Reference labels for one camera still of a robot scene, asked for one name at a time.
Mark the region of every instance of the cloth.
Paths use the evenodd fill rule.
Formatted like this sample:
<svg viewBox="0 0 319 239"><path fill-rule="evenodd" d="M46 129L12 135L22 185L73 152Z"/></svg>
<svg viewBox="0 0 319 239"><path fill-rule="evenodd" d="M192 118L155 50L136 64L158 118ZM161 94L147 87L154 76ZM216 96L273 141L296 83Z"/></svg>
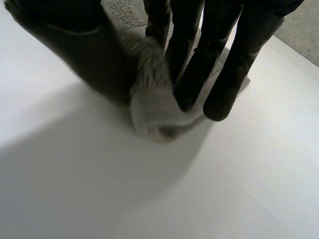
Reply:
<svg viewBox="0 0 319 239"><path fill-rule="evenodd" d="M125 113L138 135L155 142L171 142L206 119L202 107L227 58L227 48L194 107L183 112L173 96L168 66L157 43L131 31L122 31L119 36L126 52L137 60L138 65L131 101L125 107ZM246 77L241 91L249 82Z"/></svg>

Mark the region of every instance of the white surface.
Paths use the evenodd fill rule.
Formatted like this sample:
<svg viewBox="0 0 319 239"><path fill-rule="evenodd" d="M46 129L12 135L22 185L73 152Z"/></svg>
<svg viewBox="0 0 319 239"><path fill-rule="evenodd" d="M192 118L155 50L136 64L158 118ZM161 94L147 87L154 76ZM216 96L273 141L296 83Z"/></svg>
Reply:
<svg viewBox="0 0 319 239"><path fill-rule="evenodd" d="M1 239L317 239L319 69L276 38L229 118L136 138L0 9Z"/></svg>

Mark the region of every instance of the crumpled towel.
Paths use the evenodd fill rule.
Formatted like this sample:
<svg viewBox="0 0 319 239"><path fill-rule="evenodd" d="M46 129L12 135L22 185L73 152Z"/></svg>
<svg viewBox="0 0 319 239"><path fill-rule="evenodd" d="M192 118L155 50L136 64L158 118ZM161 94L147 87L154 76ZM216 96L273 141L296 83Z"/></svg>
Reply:
<svg viewBox="0 0 319 239"><path fill-rule="evenodd" d="M229 49L225 48L222 52L194 107L183 112L173 96L168 66L157 43L129 31L120 32L119 37L126 52L136 59L138 66L136 81L131 88L131 101L125 107L138 135L159 143L172 142L206 119L202 107ZM241 91L249 82L246 77Z"/></svg>

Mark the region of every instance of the white table surface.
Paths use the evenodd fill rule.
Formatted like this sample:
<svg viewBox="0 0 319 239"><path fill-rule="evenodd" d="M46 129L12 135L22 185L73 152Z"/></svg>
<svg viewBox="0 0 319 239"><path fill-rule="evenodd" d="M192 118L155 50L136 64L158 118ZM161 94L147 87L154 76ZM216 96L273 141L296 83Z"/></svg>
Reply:
<svg viewBox="0 0 319 239"><path fill-rule="evenodd" d="M273 37L249 77L153 144L0 8L0 238L318 239L319 68Z"/></svg>

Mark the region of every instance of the robotic hand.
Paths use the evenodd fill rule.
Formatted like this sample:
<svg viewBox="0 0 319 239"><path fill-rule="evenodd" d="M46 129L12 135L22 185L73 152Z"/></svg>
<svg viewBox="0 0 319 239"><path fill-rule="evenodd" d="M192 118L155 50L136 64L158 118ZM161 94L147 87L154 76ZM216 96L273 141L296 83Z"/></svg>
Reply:
<svg viewBox="0 0 319 239"><path fill-rule="evenodd" d="M284 16L302 2L170 0L169 4L168 0L144 0L149 16L146 37L154 37L163 47L171 8L174 29L165 58L176 83L174 95L179 107L187 111L194 105L239 18L228 58L203 107L208 118L225 119L260 49L283 23ZM5 5L24 29L59 55L92 88L121 103L129 100L135 61L125 54L100 0L5 0ZM202 35L179 79L203 6Z"/></svg>
<svg viewBox="0 0 319 239"><path fill-rule="evenodd" d="M237 19L235 40L203 107L211 120L225 119L236 100L245 76L262 46L303 0L205 0L202 35L194 55L178 80L174 95L183 111L195 103L213 70ZM169 27L167 0L144 0L149 16L146 36L164 46ZM174 29L165 58L172 79L183 70L197 32L203 0L170 0Z"/></svg>

